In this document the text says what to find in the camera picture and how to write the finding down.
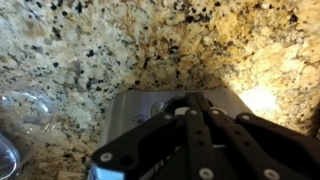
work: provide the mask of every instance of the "glass bowl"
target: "glass bowl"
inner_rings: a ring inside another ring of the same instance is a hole
[[[40,149],[54,123],[55,108],[42,92],[0,87],[0,180]]]

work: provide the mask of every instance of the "granite countertop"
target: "granite countertop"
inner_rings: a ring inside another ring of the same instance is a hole
[[[115,94],[235,91],[259,116],[313,134],[317,0],[10,0],[0,3],[0,85],[42,89],[52,139],[18,179],[85,179]]]

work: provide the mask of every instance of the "black metal arm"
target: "black metal arm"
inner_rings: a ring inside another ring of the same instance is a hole
[[[315,138],[249,113],[232,119],[201,93],[170,101],[166,111],[98,149],[92,161],[130,180],[156,164],[150,179],[320,179]]]

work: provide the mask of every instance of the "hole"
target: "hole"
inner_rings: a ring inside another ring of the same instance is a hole
[[[133,158],[131,156],[124,156],[120,159],[120,164],[123,166],[130,166],[133,163]]]
[[[204,145],[204,142],[199,141],[199,142],[198,142],[198,145],[199,145],[199,146],[203,146],[203,145]]]
[[[250,146],[250,143],[249,143],[249,142],[247,142],[247,141],[246,141],[246,142],[244,142],[243,144],[244,144],[244,145],[246,145],[246,146]]]

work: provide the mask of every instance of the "screw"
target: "screw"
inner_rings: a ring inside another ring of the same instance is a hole
[[[250,119],[250,117],[248,115],[243,115],[242,118],[245,119],[245,120],[249,120]]]
[[[212,110],[212,113],[213,114],[219,114],[219,111],[218,110]]]
[[[196,114],[197,114],[197,111],[192,110],[192,111],[191,111],[191,114],[196,115]]]
[[[166,114],[164,118],[170,120],[172,117],[169,114]]]
[[[209,168],[201,168],[199,175],[203,180],[210,180],[214,177],[214,173]]]
[[[111,153],[103,153],[100,156],[100,161],[102,161],[102,162],[107,162],[107,161],[110,161],[111,159],[112,159],[112,154]]]
[[[263,174],[270,180],[279,180],[280,179],[279,173],[273,169],[265,169],[263,171]]]

